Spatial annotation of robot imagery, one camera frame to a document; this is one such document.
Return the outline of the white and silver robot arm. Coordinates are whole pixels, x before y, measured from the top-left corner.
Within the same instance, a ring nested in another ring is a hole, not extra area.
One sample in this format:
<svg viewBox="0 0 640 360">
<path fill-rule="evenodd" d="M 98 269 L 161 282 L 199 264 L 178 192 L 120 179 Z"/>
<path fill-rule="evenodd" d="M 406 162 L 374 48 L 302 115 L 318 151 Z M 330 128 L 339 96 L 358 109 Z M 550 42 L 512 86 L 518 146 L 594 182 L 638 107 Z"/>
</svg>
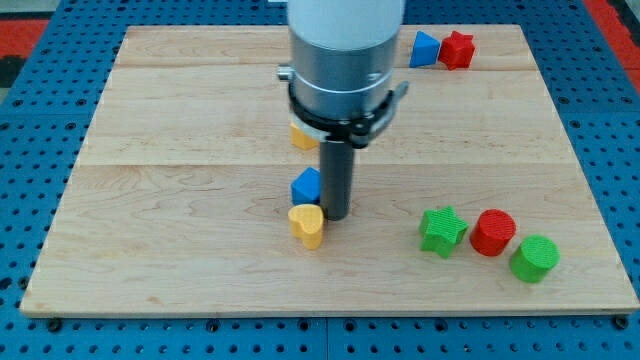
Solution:
<svg viewBox="0 0 640 360">
<path fill-rule="evenodd" d="M 404 0 L 290 0 L 288 83 L 294 122 L 318 141 L 365 148 L 392 121 L 408 84 L 391 88 Z"/>
</svg>

